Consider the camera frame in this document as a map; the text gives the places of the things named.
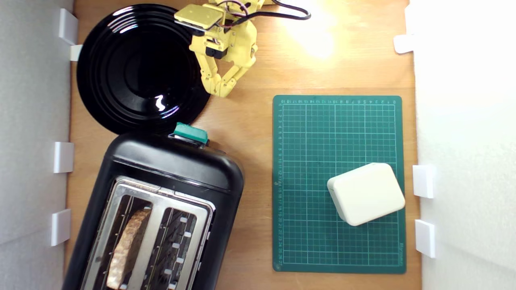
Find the wooden surface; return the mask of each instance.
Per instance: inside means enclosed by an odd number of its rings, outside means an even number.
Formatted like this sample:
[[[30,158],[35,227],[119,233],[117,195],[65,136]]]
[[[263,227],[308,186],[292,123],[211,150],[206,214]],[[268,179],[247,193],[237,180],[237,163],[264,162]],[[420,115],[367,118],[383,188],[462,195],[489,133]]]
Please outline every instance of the wooden surface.
[[[76,0],[81,43],[110,12],[132,0]],[[157,1],[175,8],[202,1]],[[257,18],[256,65],[227,99],[212,97],[195,126],[243,163],[246,186],[225,254],[217,289],[421,289],[421,258],[415,250],[412,194],[416,163],[412,55],[394,52],[392,39],[405,33],[408,0],[295,1],[309,8],[309,21]],[[104,152],[115,135],[94,121],[77,91],[72,65],[71,142],[75,170],[69,176],[67,206],[72,238],[66,263]],[[276,94],[399,94],[403,98],[407,197],[405,275],[274,272],[272,269],[271,168],[272,98]]]

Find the white box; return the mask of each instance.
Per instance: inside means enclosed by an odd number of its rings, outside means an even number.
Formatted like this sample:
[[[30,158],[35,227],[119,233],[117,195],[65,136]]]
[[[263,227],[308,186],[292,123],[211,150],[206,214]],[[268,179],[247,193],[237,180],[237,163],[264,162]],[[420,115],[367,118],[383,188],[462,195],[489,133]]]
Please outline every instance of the white box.
[[[405,198],[392,168],[371,163],[328,181],[333,203],[340,218],[350,225],[361,225],[405,206]]]

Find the white bracket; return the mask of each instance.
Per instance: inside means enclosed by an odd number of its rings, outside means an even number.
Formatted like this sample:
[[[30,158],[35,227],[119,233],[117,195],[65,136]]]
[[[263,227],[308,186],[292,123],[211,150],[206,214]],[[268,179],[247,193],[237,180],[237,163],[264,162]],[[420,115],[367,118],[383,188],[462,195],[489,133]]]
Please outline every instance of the white bracket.
[[[405,7],[405,27],[406,34],[397,35],[394,37],[394,50],[398,54],[414,51],[415,45],[415,31],[417,27],[416,9],[414,4],[409,4]]]
[[[416,250],[434,259],[436,257],[436,228],[433,224],[417,219]]]
[[[64,210],[59,213],[52,214],[52,238],[50,245],[54,247],[70,239],[71,226],[71,210]]]
[[[59,12],[59,37],[69,45],[77,44],[79,20],[68,10],[61,8]]]
[[[55,142],[54,173],[66,173],[73,171],[74,151],[74,143]]]
[[[414,195],[424,198],[434,197],[435,167],[431,165],[412,166],[412,179],[414,181]]]
[[[80,51],[83,49],[82,44],[70,46],[70,60],[79,61]]]

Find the cutting mat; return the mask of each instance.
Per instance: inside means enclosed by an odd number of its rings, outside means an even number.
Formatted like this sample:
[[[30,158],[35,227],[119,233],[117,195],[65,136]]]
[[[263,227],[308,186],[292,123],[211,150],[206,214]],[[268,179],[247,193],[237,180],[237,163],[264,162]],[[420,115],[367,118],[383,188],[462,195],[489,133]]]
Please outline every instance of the cutting mat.
[[[274,269],[404,273],[405,209],[352,227],[326,187],[335,175],[382,162],[405,192],[401,98],[277,95],[273,114]]]

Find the toaster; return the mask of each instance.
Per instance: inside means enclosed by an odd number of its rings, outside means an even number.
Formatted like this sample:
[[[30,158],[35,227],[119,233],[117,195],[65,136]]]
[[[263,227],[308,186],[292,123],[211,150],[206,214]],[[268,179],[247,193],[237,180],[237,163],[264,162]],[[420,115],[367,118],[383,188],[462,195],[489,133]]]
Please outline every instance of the toaster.
[[[109,146],[62,290],[214,289],[244,175],[205,131],[135,132]]]

